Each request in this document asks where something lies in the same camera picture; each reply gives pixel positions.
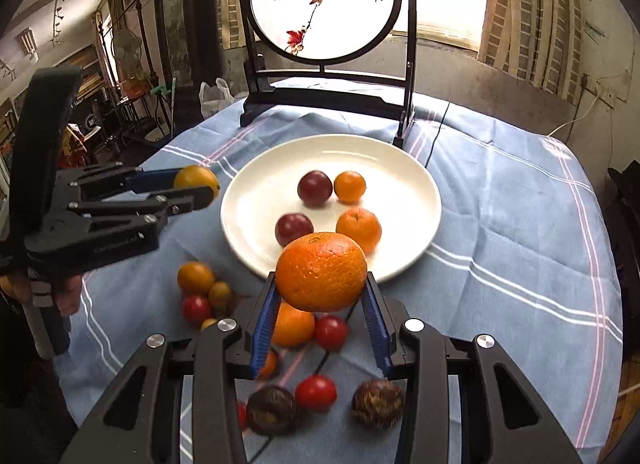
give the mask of plate rim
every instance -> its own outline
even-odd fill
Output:
[[[274,150],[276,150],[278,148],[282,148],[282,147],[284,147],[284,146],[286,146],[286,145],[288,145],[288,144],[290,144],[292,142],[301,142],[303,140],[313,140],[313,139],[317,140],[320,137],[324,138],[324,139],[331,138],[331,137],[341,137],[341,138],[350,137],[350,138],[357,139],[357,140],[375,141],[377,143],[386,145],[388,147],[395,148],[397,151],[399,151],[400,153],[404,154],[407,158],[411,159],[413,162],[418,164],[418,166],[420,166],[425,171],[427,176],[429,177],[429,180],[431,181],[431,184],[433,185],[433,188],[435,189],[435,194],[436,194],[436,203],[437,203],[436,227],[433,230],[433,234],[431,235],[431,238],[429,238],[429,240],[426,242],[424,249],[422,251],[420,251],[420,253],[417,253],[416,256],[412,257],[412,259],[410,259],[407,263],[403,264],[401,267],[398,267],[397,270],[392,271],[391,273],[387,274],[385,277],[377,278],[376,281],[378,283],[383,283],[383,282],[385,282],[387,280],[392,279],[393,277],[396,277],[398,274],[400,274],[401,272],[404,272],[411,265],[413,265],[418,260],[418,258],[420,258],[425,253],[425,251],[431,245],[431,242],[433,241],[433,238],[435,238],[436,233],[438,232],[438,229],[440,227],[440,222],[442,221],[442,199],[440,197],[440,190],[438,189],[438,185],[436,184],[436,181],[433,179],[433,176],[431,176],[431,173],[429,173],[429,170],[427,168],[425,168],[425,166],[422,163],[420,163],[420,161],[418,161],[415,157],[412,157],[411,155],[409,155],[403,149],[400,149],[399,147],[394,146],[393,144],[391,144],[389,142],[385,142],[385,141],[380,140],[380,139],[375,139],[373,137],[365,137],[364,135],[355,135],[355,134],[352,134],[352,133],[318,133],[316,135],[307,135],[306,137],[298,137],[297,139],[287,140],[287,142],[283,142],[282,144],[278,144],[278,145],[275,145],[273,147],[270,147],[267,150],[265,150],[262,153],[260,153],[260,155],[257,155],[256,157],[252,158],[247,164],[245,164],[244,166],[242,166],[240,168],[240,170],[238,171],[238,173],[236,173],[236,175],[233,177],[231,182],[229,182],[229,186],[226,187],[225,194],[223,195],[222,202],[220,203],[220,224],[222,226],[222,232],[225,235],[226,243],[231,248],[231,251],[236,255],[236,257],[244,264],[244,266],[247,269],[249,269],[255,275],[257,275],[257,276],[259,276],[259,277],[261,277],[263,279],[266,279],[268,277],[269,273],[263,275],[261,270],[259,270],[257,267],[255,267],[255,265],[253,263],[251,263],[244,256],[242,256],[241,253],[238,253],[238,251],[236,250],[236,248],[233,245],[233,243],[229,240],[229,231],[227,230],[228,226],[225,223],[225,213],[224,213],[225,204],[227,203],[227,197],[228,197],[229,192],[232,189],[233,185],[236,183],[236,179],[238,178],[239,174],[241,174],[242,171],[245,168],[251,166],[252,163],[257,162],[258,160],[260,160],[260,158],[263,157],[263,155],[266,155],[267,153],[270,153],[271,151],[274,151]]]

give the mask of white plastic bag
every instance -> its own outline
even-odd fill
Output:
[[[234,101],[228,84],[222,78],[216,79],[215,86],[209,86],[206,82],[203,82],[200,85],[198,96],[200,97],[200,113],[203,119],[207,119],[220,110],[224,110]]]

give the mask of blue tablecloth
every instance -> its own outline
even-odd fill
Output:
[[[289,86],[310,86],[289,79]],[[314,83],[400,102],[395,88],[346,81]],[[405,150],[425,162],[446,113],[428,169],[442,197],[436,237],[407,271],[382,285],[409,313],[440,332],[471,339],[490,333],[520,366],[558,417],[585,463],[595,463],[609,433],[622,360],[622,311],[609,238],[580,164],[560,142],[492,117],[416,95],[417,123]],[[244,129],[236,103],[193,129],[143,165],[146,169],[202,163],[224,191],[252,158],[276,144],[318,133],[356,133],[391,142],[397,123],[357,114],[279,106]],[[56,370],[71,414],[80,424],[106,385],[152,333],[196,335],[180,316],[175,275],[199,259],[242,293],[262,281],[232,254],[220,227],[219,197],[209,208],[171,219],[160,248],[84,277],[81,311],[72,318],[71,348]],[[245,434],[256,462],[327,464],[393,462],[399,427],[371,434],[348,419],[360,381],[378,376],[359,307],[342,352],[322,373],[338,387],[338,402],[292,436]],[[275,383],[291,390],[324,356],[310,343],[281,351]],[[238,381],[241,399],[258,386]],[[191,457],[190,379],[183,394],[182,458]],[[459,394],[451,387],[450,462],[460,461]]]

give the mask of white plate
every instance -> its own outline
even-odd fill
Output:
[[[376,214],[382,238],[367,256],[378,282],[409,267],[429,246],[442,214],[440,193],[425,167],[401,149],[357,135],[314,135],[273,147],[244,166],[222,199],[220,219],[231,249],[266,278],[282,251],[274,235],[285,213],[304,213],[315,231],[335,231],[348,207],[335,194],[322,209],[306,208],[298,181],[312,170],[331,180],[357,171],[367,182],[360,205]]]

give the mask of red tomato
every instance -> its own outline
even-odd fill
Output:
[[[327,410],[337,398],[334,381],[324,376],[311,376],[296,386],[296,401],[308,410]]]
[[[328,352],[339,352],[348,333],[347,323],[337,316],[324,316],[316,322],[316,342]]]
[[[238,402],[238,421],[240,423],[240,430],[246,430],[246,406],[244,402]]]
[[[182,315],[194,327],[199,328],[204,320],[211,317],[209,300],[200,294],[187,296],[182,302]]]

